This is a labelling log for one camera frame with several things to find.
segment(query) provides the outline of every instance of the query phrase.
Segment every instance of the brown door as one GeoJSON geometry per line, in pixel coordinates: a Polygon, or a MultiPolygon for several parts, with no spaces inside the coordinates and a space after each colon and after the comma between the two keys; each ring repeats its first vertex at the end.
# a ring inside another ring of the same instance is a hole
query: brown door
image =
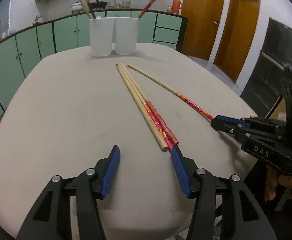
{"type": "Polygon", "coordinates": [[[230,0],[230,6],[215,64],[234,82],[252,44],[260,0],[230,0]]]}
{"type": "Polygon", "coordinates": [[[209,59],[224,0],[183,0],[181,15],[188,17],[182,53],[209,59]]]}

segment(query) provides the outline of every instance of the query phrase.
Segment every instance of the plastic cup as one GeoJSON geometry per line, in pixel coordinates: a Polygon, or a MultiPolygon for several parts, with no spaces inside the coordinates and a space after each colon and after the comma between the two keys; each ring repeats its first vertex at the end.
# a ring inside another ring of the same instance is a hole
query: plastic cup
{"type": "Polygon", "coordinates": [[[139,28],[138,18],[116,18],[115,52],[119,55],[134,54],[139,28]]]}
{"type": "Polygon", "coordinates": [[[93,57],[108,56],[111,54],[114,21],[114,17],[89,20],[90,47],[93,57]]]}

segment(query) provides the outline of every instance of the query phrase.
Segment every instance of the beige tabletop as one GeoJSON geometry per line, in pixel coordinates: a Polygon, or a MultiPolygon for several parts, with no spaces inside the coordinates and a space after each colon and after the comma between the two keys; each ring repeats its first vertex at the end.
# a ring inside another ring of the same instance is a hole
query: beige tabletop
{"type": "MultiPolygon", "coordinates": [[[[107,157],[113,145],[120,148],[120,165],[111,193],[97,201],[107,239],[163,240],[189,226],[194,201],[182,194],[170,153],[161,151],[116,63],[146,71],[212,116],[255,115],[219,79],[167,46],[138,43],[130,56],[93,58],[90,47],[83,47],[46,57],[22,83],[0,124],[0,226],[12,236],[51,177],[78,176],[107,157]]],[[[185,157],[215,176],[248,173],[256,159],[232,137],[128,70],[180,141],[185,157]]]]}

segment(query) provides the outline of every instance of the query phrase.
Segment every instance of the floor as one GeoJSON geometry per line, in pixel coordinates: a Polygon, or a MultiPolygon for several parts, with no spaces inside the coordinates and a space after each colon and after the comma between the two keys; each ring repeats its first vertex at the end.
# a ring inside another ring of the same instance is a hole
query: floor
{"type": "Polygon", "coordinates": [[[214,65],[213,62],[191,56],[187,57],[201,65],[204,69],[208,70],[214,76],[216,76],[226,86],[230,87],[237,95],[239,96],[241,95],[242,90],[238,86],[236,86],[236,84],[222,70],[220,70],[216,65],[214,65]]]}

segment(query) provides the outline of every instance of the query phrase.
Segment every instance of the silver screw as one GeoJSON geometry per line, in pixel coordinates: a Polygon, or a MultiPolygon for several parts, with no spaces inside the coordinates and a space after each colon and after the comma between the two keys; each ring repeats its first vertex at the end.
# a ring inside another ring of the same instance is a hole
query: silver screw
{"type": "Polygon", "coordinates": [[[86,174],[87,175],[94,175],[95,174],[95,169],[88,169],[88,170],[86,170],[86,174]]]}
{"type": "Polygon", "coordinates": [[[239,181],[240,180],[240,177],[238,176],[238,175],[233,175],[233,176],[231,176],[231,179],[233,180],[233,181],[239,181]]]}
{"type": "Polygon", "coordinates": [[[198,168],[198,169],[196,170],[196,172],[197,172],[199,175],[204,175],[204,174],[206,173],[206,170],[203,169],[203,168],[198,168]]]}
{"type": "Polygon", "coordinates": [[[58,182],[58,181],[60,181],[60,179],[61,179],[60,176],[56,175],[56,176],[53,176],[51,180],[53,182],[58,182]]]}

